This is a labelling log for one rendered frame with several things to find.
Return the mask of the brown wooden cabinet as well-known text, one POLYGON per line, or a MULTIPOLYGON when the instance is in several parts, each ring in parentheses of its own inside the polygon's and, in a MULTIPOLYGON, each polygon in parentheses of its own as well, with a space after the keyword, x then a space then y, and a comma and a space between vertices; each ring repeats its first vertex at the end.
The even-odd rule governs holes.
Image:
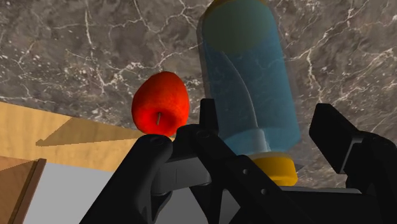
POLYGON ((23 224, 46 160, 0 156, 0 224, 23 224))

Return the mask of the red apple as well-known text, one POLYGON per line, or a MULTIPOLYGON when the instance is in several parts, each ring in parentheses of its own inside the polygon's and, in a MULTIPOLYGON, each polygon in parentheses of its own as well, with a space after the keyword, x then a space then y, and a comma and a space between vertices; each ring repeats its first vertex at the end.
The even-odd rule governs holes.
POLYGON ((186 125, 190 100, 185 84, 175 73, 150 76, 137 90, 131 113, 137 129, 145 134, 173 136, 186 125))

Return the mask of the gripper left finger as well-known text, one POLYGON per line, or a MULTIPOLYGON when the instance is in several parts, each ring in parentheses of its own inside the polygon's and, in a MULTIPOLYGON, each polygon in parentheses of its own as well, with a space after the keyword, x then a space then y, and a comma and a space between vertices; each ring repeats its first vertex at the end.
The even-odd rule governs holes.
POLYGON ((191 150, 211 176, 191 188, 208 224, 219 224, 223 190, 240 206, 230 224, 314 224, 249 157, 236 155, 219 137, 213 99, 200 102, 199 124, 178 128, 175 140, 140 137, 79 224, 155 224, 170 194, 153 196, 158 170, 174 150, 191 150))

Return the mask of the blue bottle with yellow caps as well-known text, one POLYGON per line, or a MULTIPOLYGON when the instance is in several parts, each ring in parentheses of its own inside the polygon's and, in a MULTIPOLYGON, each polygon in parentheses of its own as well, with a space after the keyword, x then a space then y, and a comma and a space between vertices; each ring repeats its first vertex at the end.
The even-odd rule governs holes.
POLYGON ((200 31, 220 138, 277 185, 295 185, 288 150, 301 134, 277 24, 266 1, 212 0, 200 31))

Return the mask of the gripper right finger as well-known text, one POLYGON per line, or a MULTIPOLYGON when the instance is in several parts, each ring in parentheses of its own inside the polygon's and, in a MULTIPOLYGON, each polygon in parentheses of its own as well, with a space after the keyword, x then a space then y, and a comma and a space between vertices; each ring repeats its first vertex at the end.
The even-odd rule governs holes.
POLYGON ((345 186, 377 199, 384 224, 397 224, 397 145, 357 129, 331 104, 316 105, 309 136, 345 186))

